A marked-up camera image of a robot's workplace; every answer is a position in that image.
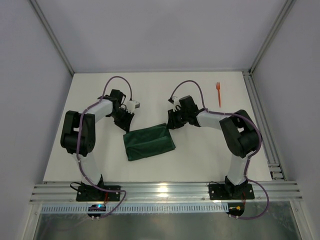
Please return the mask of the green cloth napkin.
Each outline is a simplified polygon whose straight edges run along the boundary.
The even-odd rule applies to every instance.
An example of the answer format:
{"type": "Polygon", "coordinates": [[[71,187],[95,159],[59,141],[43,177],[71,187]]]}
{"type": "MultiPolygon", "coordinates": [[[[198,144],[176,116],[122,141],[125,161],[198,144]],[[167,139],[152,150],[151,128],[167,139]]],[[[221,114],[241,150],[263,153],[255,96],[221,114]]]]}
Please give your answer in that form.
{"type": "Polygon", "coordinates": [[[123,135],[128,161],[161,155],[176,149],[166,123],[130,131],[123,135]]]}

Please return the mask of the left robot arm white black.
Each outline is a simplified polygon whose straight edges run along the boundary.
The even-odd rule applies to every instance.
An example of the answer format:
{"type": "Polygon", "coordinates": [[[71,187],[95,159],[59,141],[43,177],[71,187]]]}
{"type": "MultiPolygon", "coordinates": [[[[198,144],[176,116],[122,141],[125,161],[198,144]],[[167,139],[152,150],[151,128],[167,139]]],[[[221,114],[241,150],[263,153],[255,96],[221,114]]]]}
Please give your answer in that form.
{"type": "Polygon", "coordinates": [[[103,118],[113,118],[114,124],[129,132],[135,109],[140,103],[129,99],[120,90],[113,89],[82,112],[69,110],[64,116],[60,144],[76,160],[82,180],[77,194],[80,197],[99,198],[106,194],[104,180],[99,172],[93,150],[96,144],[96,124],[103,118]]]}

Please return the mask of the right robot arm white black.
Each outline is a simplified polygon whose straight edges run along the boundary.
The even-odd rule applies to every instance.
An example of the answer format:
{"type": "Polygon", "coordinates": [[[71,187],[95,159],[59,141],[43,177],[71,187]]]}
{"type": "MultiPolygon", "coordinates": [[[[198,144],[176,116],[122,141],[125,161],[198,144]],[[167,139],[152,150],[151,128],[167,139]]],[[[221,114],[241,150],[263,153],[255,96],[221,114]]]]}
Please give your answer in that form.
{"type": "Polygon", "coordinates": [[[210,183],[211,200],[240,200],[252,189],[246,177],[250,155],[261,147],[262,136],[244,109],[234,113],[199,109],[193,98],[173,96],[168,100],[173,108],[168,110],[167,128],[179,129],[185,124],[221,130],[231,152],[231,162],[224,183],[210,183]]]}

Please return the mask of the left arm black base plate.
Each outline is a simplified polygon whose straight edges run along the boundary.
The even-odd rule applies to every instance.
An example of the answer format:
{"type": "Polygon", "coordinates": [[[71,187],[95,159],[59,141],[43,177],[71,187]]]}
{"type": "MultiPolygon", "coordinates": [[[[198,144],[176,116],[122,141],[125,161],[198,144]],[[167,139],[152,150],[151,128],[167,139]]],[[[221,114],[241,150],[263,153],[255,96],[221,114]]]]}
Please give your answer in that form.
{"type": "Polygon", "coordinates": [[[107,191],[101,191],[92,185],[82,184],[77,189],[77,202],[119,202],[120,190],[119,185],[102,186],[107,191]]]}

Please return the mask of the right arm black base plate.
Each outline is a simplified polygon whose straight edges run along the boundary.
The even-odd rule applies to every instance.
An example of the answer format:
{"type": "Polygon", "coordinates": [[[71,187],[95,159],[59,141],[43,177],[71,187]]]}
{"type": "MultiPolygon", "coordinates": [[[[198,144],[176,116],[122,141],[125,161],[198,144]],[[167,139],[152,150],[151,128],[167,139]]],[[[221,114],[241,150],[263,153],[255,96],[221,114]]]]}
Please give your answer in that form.
{"type": "Polygon", "coordinates": [[[208,194],[210,200],[254,200],[255,194],[251,184],[246,184],[244,187],[235,191],[228,192],[224,183],[211,181],[208,184],[208,194]]]}

